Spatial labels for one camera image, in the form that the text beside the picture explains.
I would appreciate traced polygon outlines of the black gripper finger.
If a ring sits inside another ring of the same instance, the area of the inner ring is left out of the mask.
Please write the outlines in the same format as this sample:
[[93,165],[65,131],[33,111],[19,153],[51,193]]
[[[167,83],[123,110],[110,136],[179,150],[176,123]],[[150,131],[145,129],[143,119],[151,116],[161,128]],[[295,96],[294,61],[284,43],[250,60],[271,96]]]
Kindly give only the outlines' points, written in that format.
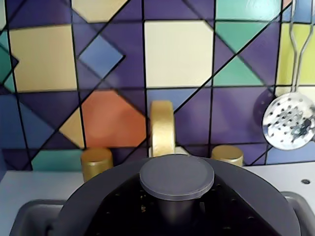
[[285,197],[258,176],[245,184],[214,184],[199,201],[198,236],[292,236],[294,210]]
[[159,227],[156,200],[141,186],[139,174],[108,194],[94,215],[96,236],[159,236]]

